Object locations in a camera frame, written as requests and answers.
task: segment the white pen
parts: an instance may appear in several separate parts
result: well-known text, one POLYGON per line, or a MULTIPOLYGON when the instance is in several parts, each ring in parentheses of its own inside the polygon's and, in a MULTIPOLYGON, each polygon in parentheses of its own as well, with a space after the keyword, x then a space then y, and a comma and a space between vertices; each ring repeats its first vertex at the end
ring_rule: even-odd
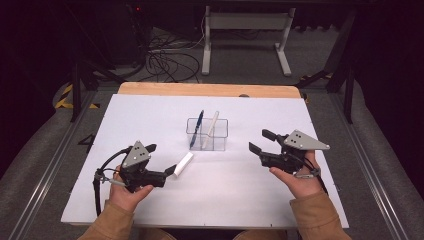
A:
POLYGON ((209 126, 208 135, 206 136, 206 139, 203 142, 202 149, 205 149, 206 145, 208 145, 208 141, 209 141, 210 135, 212 134, 212 130, 215 127, 216 120, 218 120, 218 115, 219 115, 219 111, 216 111, 215 115, 212 118, 211 125, 209 126))

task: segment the transparent box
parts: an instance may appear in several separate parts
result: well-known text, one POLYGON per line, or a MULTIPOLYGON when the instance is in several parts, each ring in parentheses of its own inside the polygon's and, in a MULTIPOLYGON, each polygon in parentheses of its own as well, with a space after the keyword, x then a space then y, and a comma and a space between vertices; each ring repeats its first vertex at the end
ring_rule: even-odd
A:
POLYGON ((228 120, 217 119, 215 126, 208 135, 212 124, 212 118, 203 118, 202 123, 195 134, 197 118, 187 119, 188 147, 193 151, 225 151, 228 137, 228 120))

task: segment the metal stand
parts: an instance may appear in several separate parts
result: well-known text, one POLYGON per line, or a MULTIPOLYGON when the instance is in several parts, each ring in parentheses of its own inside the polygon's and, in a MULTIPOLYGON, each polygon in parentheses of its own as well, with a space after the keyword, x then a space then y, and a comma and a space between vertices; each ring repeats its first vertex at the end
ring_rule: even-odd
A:
POLYGON ((354 74, 352 67, 349 63, 348 57, 343 56, 345 53, 346 43, 349 39, 350 30, 352 29, 353 22, 355 20, 356 10, 352 9, 342 28, 340 29, 339 35, 336 42, 334 43, 333 49, 331 50, 330 56, 324 66, 324 70, 312 75, 311 77, 304 76, 299 83, 295 84, 297 88, 304 88, 309 84, 325 77, 329 73, 334 73, 328 82, 326 89, 329 93, 336 93, 340 90, 344 81, 346 82, 345 100, 344 100, 344 114, 349 123, 352 123, 351 109, 352 109, 352 97, 353 97, 353 83, 354 74))
POLYGON ((205 12, 205 47, 203 51, 202 74, 209 75, 211 59, 211 29, 269 29, 283 30, 279 43, 275 43, 275 49, 280 60, 281 68, 285 76, 291 76, 289 64, 284 47, 293 21, 295 8, 289 13, 217 13, 211 12, 206 6, 205 12))
POLYGON ((88 91, 96 91, 99 86, 97 80, 95 79, 93 72, 99 72, 105 77, 122 84, 126 82, 125 79, 111 73, 110 71, 100 67, 99 65, 88 61, 81 60, 78 61, 75 66, 72 68, 72 84, 73 84, 73 113, 71 122, 74 122, 75 119, 81 112, 81 84, 80 81, 83 82, 85 88, 88 91))

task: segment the blue pen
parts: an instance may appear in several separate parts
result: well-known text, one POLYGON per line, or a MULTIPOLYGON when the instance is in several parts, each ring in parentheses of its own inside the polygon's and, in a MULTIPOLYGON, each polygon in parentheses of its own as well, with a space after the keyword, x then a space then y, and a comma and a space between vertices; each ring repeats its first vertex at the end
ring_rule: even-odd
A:
POLYGON ((196 142, 197 130, 199 130, 200 124, 202 124, 203 119, 203 110, 200 112, 199 118, 197 119, 196 128, 194 129, 193 137, 191 138, 190 149, 193 147, 194 142, 196 142))

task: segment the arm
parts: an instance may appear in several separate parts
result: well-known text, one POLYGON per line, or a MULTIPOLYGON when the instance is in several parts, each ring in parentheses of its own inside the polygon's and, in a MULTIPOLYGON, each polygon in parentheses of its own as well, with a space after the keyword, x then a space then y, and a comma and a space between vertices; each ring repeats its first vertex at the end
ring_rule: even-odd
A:
MULTIPOLYGON (((305 155, 315 167, 315 152, 305 155)), ((342 229, 339 215, 328 195, 316 178, 300 179, 278 168, 270 168, 270 172, 283 181, 296 199, 290 201, 298 224, 299 232, 304 240, 319 239, 351 239, 342 229)))
MULTIPOLYGON (((119 174, 114 174, 113 178, 122 182, 119 174)), ((152 190, 153 186, 148 185, 131 193, 125 187, 112 184, 105 209, 78 239, 127 240, 130 236, 135 208, 152 190)))

